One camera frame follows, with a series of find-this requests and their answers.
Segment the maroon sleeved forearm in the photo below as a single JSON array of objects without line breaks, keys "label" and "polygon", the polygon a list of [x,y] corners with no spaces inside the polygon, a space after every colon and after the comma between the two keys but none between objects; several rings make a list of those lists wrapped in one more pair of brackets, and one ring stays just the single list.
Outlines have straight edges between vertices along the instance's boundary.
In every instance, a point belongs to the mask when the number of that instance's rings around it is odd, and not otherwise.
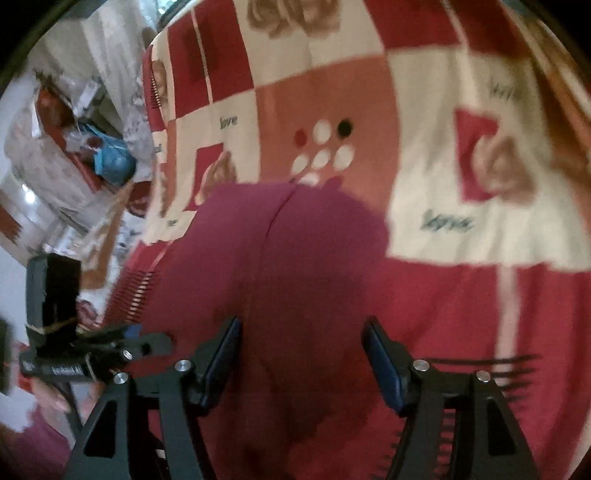
[{"label": "maroon sleeved forearm", "polygon": [[46,422],[39,407],[21,432],[1,424],[2,479],[62,479],[70,452],[66,438]]}]

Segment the person's left hand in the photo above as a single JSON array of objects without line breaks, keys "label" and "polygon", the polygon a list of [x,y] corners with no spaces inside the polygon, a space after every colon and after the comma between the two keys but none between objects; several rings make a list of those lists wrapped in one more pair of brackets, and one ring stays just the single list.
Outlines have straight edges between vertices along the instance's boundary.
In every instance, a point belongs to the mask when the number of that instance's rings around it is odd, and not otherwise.
[{"label": "person's left hand", "polygon": [[[30,385],[44,420],[54,429],[58,429],[65,419],[65,415],[69,412],[68,402],[56,388],[37,378],[32,378]],[[82,422],[85,422],[103,393],[105,385],[97,382],[83,384],[83,387],[86,388],[86,393],[78,401],[77,405],[80,418]]]}]

